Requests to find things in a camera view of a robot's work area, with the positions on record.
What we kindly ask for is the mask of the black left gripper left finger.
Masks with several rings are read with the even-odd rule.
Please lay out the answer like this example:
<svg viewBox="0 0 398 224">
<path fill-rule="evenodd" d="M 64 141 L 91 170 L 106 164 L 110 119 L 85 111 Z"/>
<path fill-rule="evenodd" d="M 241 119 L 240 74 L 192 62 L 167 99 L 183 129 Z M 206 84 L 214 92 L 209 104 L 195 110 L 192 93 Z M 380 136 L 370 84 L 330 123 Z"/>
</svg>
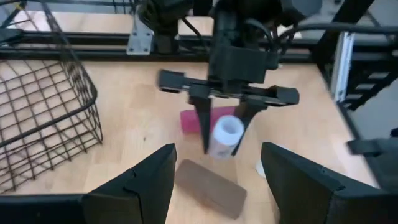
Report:
<svg viewBox="0 0 398 224">
<path fill-rule="evenodd" d="M 165 223 L 177 151 L 166 144 L 85 194 L 1 197 L 1 223 Z"/>
</svg>

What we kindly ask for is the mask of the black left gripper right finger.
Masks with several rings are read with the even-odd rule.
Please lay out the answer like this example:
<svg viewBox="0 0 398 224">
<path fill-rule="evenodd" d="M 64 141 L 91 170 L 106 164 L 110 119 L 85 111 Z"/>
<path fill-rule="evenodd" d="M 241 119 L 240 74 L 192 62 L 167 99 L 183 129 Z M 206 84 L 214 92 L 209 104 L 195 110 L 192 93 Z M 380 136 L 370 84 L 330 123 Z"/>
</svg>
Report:
<svg viewBox="0 0 398 224">
<path fill-rule="evenodd" d="M 271 142 L 261 162 L 280 223 L 397 223 L 397 195 L 377 189 Z"/>
</svg>

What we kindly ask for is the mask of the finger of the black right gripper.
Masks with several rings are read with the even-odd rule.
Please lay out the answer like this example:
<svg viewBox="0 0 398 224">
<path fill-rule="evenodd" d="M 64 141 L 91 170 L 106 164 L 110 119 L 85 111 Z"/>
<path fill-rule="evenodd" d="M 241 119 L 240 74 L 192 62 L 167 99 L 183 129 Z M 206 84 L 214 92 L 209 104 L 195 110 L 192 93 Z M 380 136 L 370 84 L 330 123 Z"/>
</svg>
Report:
<svg viewBox="0 0 398 224">
<path fill-rule="evenodd" d="M 203 85 L 192 85 L 188 91 L 188 102 L 195 107 L 203 140 L 204 153 L 208 153 L 211 124 L 210 89 Z"/>
<path fill-rule="evenodd" d="M 262 110 L 266 110 L 267 105 L 260 100 L 250 99 L 250 98 L 243 98 L 240 99 L 239 105 L 235 107 L 234 116 L 239 118 L 243 123 L 243 136 L 252 121 L 255 115 Z M 234 148 L 232 155 L 236 155 L 238 153 L 241 141 L 243 137 L 239 140 L 237 146 Z"/>
</svg>

